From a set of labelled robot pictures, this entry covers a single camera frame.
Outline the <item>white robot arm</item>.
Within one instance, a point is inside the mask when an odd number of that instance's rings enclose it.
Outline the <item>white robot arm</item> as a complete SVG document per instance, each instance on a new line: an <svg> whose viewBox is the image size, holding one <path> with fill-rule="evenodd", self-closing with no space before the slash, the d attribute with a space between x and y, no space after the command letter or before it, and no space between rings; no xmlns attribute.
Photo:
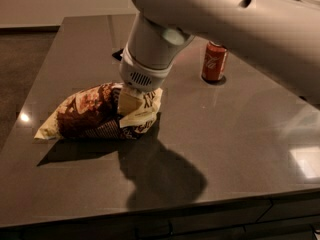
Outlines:
<svg viewBox="0 0 320 240"><path fill-rule="evenodd" d="M303 0L132 0L138 10L120 75L159 88L193 37L225 46L310 105L320 107L320 9Z"/></svg>

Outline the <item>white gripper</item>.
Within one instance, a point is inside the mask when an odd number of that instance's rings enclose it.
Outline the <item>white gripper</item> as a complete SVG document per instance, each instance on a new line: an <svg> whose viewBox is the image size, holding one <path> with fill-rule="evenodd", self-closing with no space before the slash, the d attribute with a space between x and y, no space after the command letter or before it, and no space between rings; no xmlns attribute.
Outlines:
<svg viewBox="0 0 320 240"><path fill-rule="evenodd" d="M173 61L171 45L127 44L120 64L120 76L127 85L120 91L117 112L126 116L138 110L144 103L143 92L154 91L163 84Z"/></svg>

